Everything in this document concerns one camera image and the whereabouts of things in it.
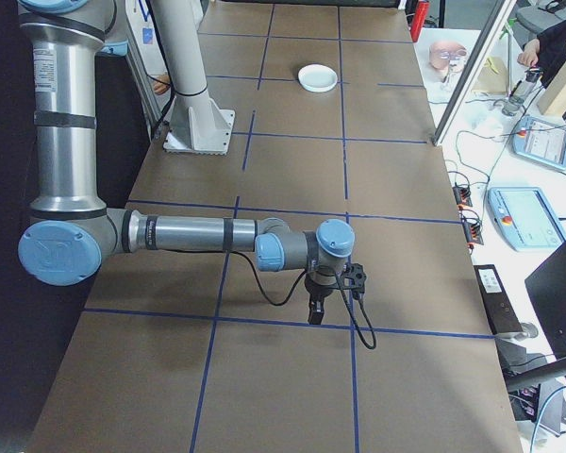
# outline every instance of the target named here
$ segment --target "touchscreen display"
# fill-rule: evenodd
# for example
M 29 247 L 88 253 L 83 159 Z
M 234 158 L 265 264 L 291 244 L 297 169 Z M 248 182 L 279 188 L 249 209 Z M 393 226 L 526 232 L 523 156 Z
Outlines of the touchscreen display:
M 566 149 L 566 130 L 534 120 L 524 151 L 532 156 L 562 163 Z
M 553 218 L 537 192 L 507 191 L 501 195 L 524 245 L 557 247 L 563 242 Z

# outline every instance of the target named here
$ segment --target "label sticker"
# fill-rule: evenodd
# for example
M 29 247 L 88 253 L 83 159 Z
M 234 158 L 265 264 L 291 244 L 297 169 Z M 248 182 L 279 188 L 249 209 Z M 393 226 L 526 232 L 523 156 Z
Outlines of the label sticker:
M 142 43 L 152 44 L 153 43 L 153 28 L 143 28 L 142 29 Z
M 52 49 L 34 49 L 36 92 L 57 92 L 57 56 Z
M 480 274 L 480 280 L 482 280 L 482 285 L 487 293 L 501 293 L 501 285 L 497 276 L 494 274 L 492 269 L 478 269 Z

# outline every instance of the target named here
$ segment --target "silver arm segment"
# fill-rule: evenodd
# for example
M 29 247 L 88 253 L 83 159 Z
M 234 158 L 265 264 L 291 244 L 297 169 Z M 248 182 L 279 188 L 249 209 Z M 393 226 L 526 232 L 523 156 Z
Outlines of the silver arm segment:
M 188 0 L 154 3 L 154 20 L 164 24 L 164 47 L 171 49 L 171 77 L 178 89 L 171 142 L 188 142 L 209 153 L 221 152 L 223 146 L 225 152 L 234 112 L 218 110 L 209 98 Z M 40 196 L 31 204 L 32 225 L 19 242 L 24 268 L 45 283 L 64 286 L 93 275 L 111 255 L 139 249 L 255 251 L 261 271 L 306 270 L 308 319 L 320 324 L 325 297 L 341 289 L 340 275 L 354 246 L 352 228 L 334 219 L 316 231 L 297 232 L 273 218 L 171 217 L 107 209 L 96 192 L 94 57 L 101 49 L 116 54 L 122 48 L 124 0 L 19 4 L 21 29 L 34 49 L 40 161 Z M 173 14 L 181 5 L 183 18 Z M 182 118 L 182 112 L 189 118 Z

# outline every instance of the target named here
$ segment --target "blue joint cap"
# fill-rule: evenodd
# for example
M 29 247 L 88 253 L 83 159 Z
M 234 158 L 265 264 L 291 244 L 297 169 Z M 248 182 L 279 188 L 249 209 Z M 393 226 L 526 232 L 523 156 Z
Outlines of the blue joint cap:
M 101 265 L 101 249 L 83 228 L 47 220 L 30 226 L 19 241 L 19 260 L 44 283 L 74 285 Z
M 342 220 L 325 220 L 317 228 L 317 242 L 329 255 L 347 258 L 355 244 L 355 232 Z
M 82 8 L 88 0 L 19 0 L 19 3 L 34 12 L 65 14 Z
M 100 57 L 125 57 L 128 53 L 128 40 L 121 42 L 106 42 L 98 55 Z
M 273 233 L 260 234 L 256 237 L 256 261 L 258 269 L 266 272 L 278 272 L 285 265 L 283 244 Z

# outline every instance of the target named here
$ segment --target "person's hand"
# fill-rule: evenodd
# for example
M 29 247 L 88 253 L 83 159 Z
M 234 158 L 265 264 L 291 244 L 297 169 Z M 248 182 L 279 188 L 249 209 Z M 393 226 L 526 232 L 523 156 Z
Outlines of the person's hand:
M 535 66 L 539 61 L 539 40 L 529 41 L 524 46 L 524 51 L 518 56 L 518 62 L 529 68 Z
M 170 76 L 167 74 L 158 75 L 153 82 L 153 92 L 157 95 L 164 94 L 170 90 Z

